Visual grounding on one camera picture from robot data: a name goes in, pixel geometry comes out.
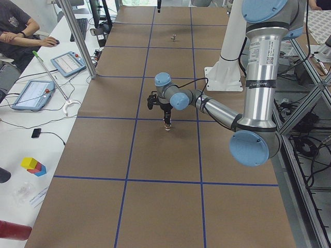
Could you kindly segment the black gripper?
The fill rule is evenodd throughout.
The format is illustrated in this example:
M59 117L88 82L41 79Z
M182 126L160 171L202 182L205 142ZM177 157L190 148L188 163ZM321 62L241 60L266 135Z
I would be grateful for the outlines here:
M164 112L164 123L166 125L170 125L171 124L171 109L173 108L172 105L170 103L167 104L161 104L160 108L163 110Z
M157 0L157 12L161 12L161 0Z

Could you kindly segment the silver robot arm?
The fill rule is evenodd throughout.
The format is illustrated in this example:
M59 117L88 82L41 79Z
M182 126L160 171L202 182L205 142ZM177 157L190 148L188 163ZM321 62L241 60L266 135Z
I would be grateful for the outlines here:
M281 145L272 121L281 42L302 34L306 6L305 1L242 2L246 36L250 42L243 113L200 90L181 89L165 72L155 76L156 92L149 96L148 108L160 106L164 111L165 126L169 128L172 109L183 110L193 105L233 131L229 146L236 161L246 166L264 164Z

